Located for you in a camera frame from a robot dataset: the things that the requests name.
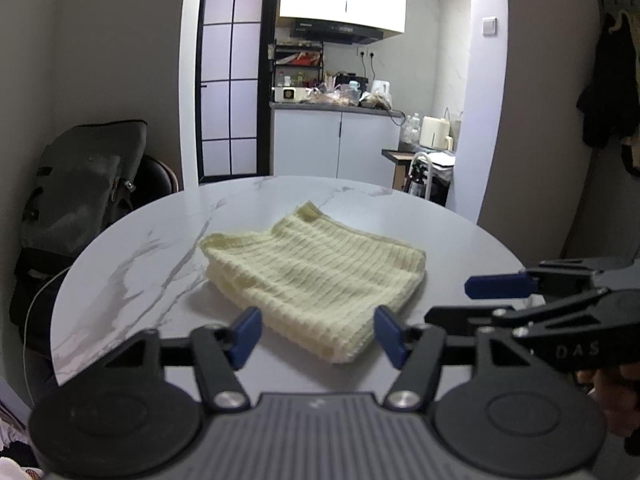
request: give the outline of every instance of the knitted towel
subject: knitted towel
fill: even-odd
[[[236,305],[332,363],[348,363],[373,339],[373,312],[398,312],[425,275],[424,251],[351,229],[311,202],[271,229],[212,234],[200,243],[207,277]]]

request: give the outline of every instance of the sliding door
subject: sliding door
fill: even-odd
[[[202,0],[196,66],[201,183],[267,175],[276,0]]]

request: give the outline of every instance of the marble table top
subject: marble table top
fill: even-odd
[[[474,303],[463,290],[472,274],[522,268],[481,228],[402,192],[294,176],[210,184],[129,214],[76,260],[51,322],[58,383],[144,328],[157,328],[164,337],[183,337],[204,324],[230,322],[239,309],[206,280],[207,260],[199,240],[212,232],[267,229],[308,200],[350,227],[403,240],[426,252],[427,279],[404,311],[408,322],[421,322],[434,304]],[[521,308],[522,302],[514,306]],[[373,391],[380,398],[396,375],[376,344],[351,364],[331,365],[265,328],[239,379],[255,402],[261,392],[356,390]],[[166,376],[198,398],[190,368],[168,368]],[[467,379],[466,368],[446,370],[440,392]]]

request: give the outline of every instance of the hanging coat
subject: hanging coat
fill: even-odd
[[[584,113],[582,140],[592,148],[604,148],[609,137],[628,137],[640,124],[636,83],[636,49],[628,17],[620,30],[610,32],[616,20],[607,14],[596,48],[593,79],[578,99]]]

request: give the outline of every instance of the power cord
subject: power cord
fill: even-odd
[[[35,402],[33,400],[33,396],[31,395],[31,389],[29,387],[29,379],[27,378],[26,353],[27,353],[27,322],[29,321],[29,314],[31,313],[31,309],[33,308],[33,305],[36,303],[36,300],[38,299],[38,296],[40,295],[40,293],[45,288],[47,288],[49,285],[51,285],[51,283],[55,282],[60,276],[62,276],[62,274],[67,272],[70,268],[71,268],[71,266],[68,266],[66,269],[62,269],[53,278],[51,278],[47,283],[45,283],[43,286],[40,287],[40,290],[38,292],[36,292],[36,295],[31,300],[31,304],[29,305],[29,308],[27,309],[27,316],[25,316],[25,318],[24,318],[24,334],[23,334],[23,342],[22,342],[22,372],[24,374],[24,383],[27,386],[27,394],[29,394],[29,399],[31,401],[31,407],[33,407],[35,405]]]
[[[367,78],[367,66],[364,64],[364,52],[360,53],[360,61],[362,62],[362,67],[364,69],[364,79]]]
[[[398,110],[398,112],[400,112],[400,113],[402,114],[402,122],[401,122],[400,124],[398,124],[398,123],[396,123],[396,122],[394,121],[394,117],[393,117],[393,115],[391,114],[391,110],[387,110],[387,111],[386,111],[386,113],[389,115],[389,119],[391,119],[391,122],[392,122],[393,124],[395,124],[396,126],[400,126],[400,127],[402,127],[402,126],[404,125],[404,123],[406,122],[406,114],[405,114],[403,111],[401,111],[401,110]]]
[[[376,79],[376,69],[373,68],[373,52],[369,52],[369,60],[371,62],[371,71],[373,72],[373,79]]]

